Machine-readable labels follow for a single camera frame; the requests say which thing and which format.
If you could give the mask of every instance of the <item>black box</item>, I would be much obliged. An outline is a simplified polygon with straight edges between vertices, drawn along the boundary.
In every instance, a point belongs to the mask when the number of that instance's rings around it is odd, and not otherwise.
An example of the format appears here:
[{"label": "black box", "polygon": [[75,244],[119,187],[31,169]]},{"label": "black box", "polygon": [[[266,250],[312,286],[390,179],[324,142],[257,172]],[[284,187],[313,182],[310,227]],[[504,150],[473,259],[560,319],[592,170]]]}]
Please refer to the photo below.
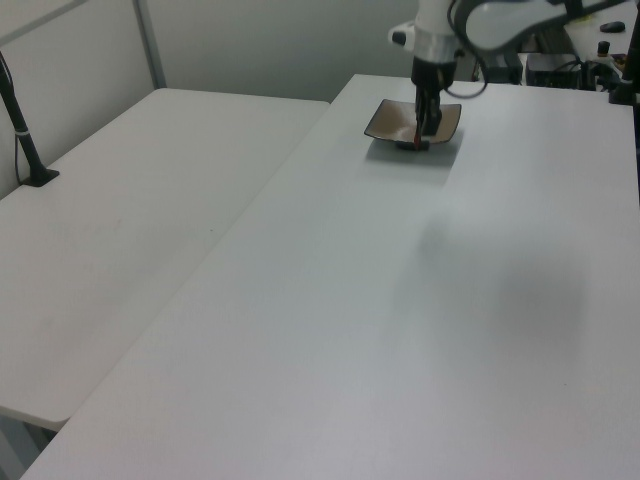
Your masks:
[{"label": "black box", "polygon": [[578,88],[580,64],[574,55],[531,53],[527,58],[527,85],[550,88]]}]

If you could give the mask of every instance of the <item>black stand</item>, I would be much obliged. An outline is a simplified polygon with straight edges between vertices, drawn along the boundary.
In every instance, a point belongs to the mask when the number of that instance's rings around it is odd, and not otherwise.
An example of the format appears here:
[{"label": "black stand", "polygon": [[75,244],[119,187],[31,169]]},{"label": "black stand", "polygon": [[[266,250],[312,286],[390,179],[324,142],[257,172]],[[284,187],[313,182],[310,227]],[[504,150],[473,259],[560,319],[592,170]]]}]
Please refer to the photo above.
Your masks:
[{"label": "black stand", "polygon": [[42,187],[60,175],[60,173],[55,170],[47,170],[40,161],[40,156],[38,155],[36,146],[34,145],[29,129],[27,128],[27,124],[22,116],[20,106],[18,105],[11,75],[9,74],[8,67],[1,54],[0,95],[2,95],[2,100],[7,107],[7,112],[9,112],[11,123],[13,123],[13,128],[16,131],[16,135],[22,145],[22,150],[24,151],[27,161],[29,162],[29,167],[31,168],[31,176],[22,183],[32,187]]},{"label": "black stand", "polygon": [[633,26],[629,53],[624,66],[624,73],[620,85],[609,93],[609,103],[616,105],[633,105],[636,102],[636,90],[640,73],[640,10],[636,15],[636,23]]}]

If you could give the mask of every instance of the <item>black cable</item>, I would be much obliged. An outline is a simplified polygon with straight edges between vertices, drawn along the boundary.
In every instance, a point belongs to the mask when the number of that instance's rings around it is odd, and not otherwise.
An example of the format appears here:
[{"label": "black cable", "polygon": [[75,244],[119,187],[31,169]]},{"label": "black cable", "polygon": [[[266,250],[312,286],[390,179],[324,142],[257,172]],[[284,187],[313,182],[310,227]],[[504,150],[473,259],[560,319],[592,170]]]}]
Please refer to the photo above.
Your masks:
[{"label": "black cable", "polygon": [[[578,61],[578,62],[576,62],[576,64],[574,66],[572,66],[569,69],[569,73],[572,73],[574,68],[580,67],[582,69],[585,65],[586,65],[585,63],[583,63],[581,61]],[[576,82],[575,82],[575,86],[573,87],[573,89],[574,90],[579,90],[581,88],[582,88],[582,75],[578,75],[576,77]]]},{"label": "black cable", "polygon": [[487,64],[485,63],[484,59],[480,56],[469,39],[465,35],[463,35],[462,32],[460,32],[460,30],[458,30],[458,28],[453,23],[452,14],[453,7],[456,4],[456,1],[457,0],[452,0],[451,5],[449,5],[449,9],[447,10],[447,21],[449,22],[449,26],[451,27],[451,30],[453,30],[453,33],[455,34],[458,41],[476,58],[478,65],[480,65],[480,71],[482,72],[482,80],[484,81],[484,85],[482,85],[482,88],[480,90],[470,95],[461,95],[459,93],[452,92],[448,89],[448,87],[445,88],[444,91],[454,98],[468,100],[470,98],[476,98],[482,95],[482,93],[484,93],[484,91],[487,89],[487,86],[489,86],[489,79],[487,78]]},{"label": "black cable", "polygon": [[556,73],[559,72],[560,70],[562,70],[563,68],[569,67],[571,66],[571,68],[568,70],[569,72],[571,72],[574,68],[576,68],[578,65],[582,66],[582,62],[580,60],[571,60],[570,62],[567,63],[563,63],[562,65],[560,65],[558,68],[556,68],[555,70],[553,70],[551,73]]},{"label": "black cable", "polygon": [[22,180],[20,180],[20,172],[18,171],[18,135],[15,135],[15,152],[14,166],[16,169],[16,181],[18,182],[18,185],[22,185]]}]

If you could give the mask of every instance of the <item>white tabletop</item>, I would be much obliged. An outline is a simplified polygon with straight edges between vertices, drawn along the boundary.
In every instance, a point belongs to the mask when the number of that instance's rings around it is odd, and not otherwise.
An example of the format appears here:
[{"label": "white tabletop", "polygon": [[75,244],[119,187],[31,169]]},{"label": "white tabletop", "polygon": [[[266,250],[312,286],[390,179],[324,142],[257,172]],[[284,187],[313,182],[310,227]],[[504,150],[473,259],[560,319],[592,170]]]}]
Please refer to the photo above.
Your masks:
[{"label": "white tabletop", "polygon": [[0,413],[57,429],[327,109],[159,90],[0,202]]},{"label": "white tabletop", "polygon": [[428,154],[362,134],[413,95],[355,77],[24,480],[637,479],[631,109],[490,85]]},{"label": "white tabletop", "polygon": [[[594,13],[588,20],[578,21],[566,25],[564,28],[573,42],[576,53],[583,60],[589,55],[595,56],[598,51],[598,42],[603,40],[611,44],[609,53],[626,54],[629,50],[637,13],[638,8],[635,2],[630,0]],[[615,21],[625,23],[626,30],[623,33],[602,33],[600,31],[600,25]]]}]

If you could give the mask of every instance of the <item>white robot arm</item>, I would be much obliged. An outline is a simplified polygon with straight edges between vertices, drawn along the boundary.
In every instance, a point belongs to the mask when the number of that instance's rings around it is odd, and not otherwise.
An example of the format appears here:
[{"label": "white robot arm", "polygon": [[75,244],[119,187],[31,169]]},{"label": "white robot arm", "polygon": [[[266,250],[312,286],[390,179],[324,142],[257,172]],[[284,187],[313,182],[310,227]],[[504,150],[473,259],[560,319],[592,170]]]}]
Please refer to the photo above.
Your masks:
[{"label": "white robot arm", "polygon": [[528,35],[563,25],[625,0],[420,0],[413,22],[393,28],[389,40],[413,53],[416,85],[415,144],[428,142],[440,124],[440,92],[453,83],[456,57],[501,53]]}]

